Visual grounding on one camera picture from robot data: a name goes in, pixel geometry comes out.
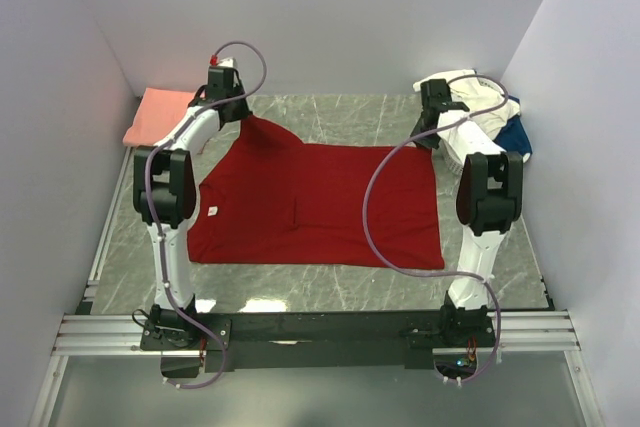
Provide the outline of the red t shirt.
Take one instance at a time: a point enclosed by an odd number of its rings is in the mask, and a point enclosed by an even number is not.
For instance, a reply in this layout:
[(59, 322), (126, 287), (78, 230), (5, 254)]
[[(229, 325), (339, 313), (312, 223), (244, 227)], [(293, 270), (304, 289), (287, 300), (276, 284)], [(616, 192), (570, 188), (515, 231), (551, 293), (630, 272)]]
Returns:
[(187, 235), (199, 264), (343, 264), (441, 270), (429, 151), (305, 143), (256, 116), (200, 183)]

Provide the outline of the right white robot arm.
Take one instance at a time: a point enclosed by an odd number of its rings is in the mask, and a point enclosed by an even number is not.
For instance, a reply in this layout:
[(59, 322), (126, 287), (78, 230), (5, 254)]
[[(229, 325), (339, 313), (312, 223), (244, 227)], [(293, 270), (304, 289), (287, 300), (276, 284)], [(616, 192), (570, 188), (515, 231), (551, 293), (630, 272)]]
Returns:
[(455, 81), (419, 83), (422, 112), (412, 134), (422, 136), (417, 146), (443, 148), (462, 167), (455, 203), (462, 244), (438, 324), (442, 340), (460, 346), (492, 333), (488, 289), (500, 245), (521, 215), (524, 161), (491, 140), (468, 103), (454, 98)]

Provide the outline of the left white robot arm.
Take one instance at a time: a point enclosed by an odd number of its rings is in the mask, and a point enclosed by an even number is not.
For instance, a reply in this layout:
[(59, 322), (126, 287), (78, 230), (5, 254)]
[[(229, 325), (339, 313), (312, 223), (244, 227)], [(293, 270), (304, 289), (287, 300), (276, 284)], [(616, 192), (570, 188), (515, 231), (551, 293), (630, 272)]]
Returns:
[(197, 204), (192, 155), (221, 128), (250, 110), (235, 59), (214, 57), (176, 125), (160, 140), (134, 152), (133, 206), (151, 239), (155, 300), (147, 332), (158, 331), (176, 348), (193, 346), (210, 330), (197, 319), (188, 272), (187, 232)]

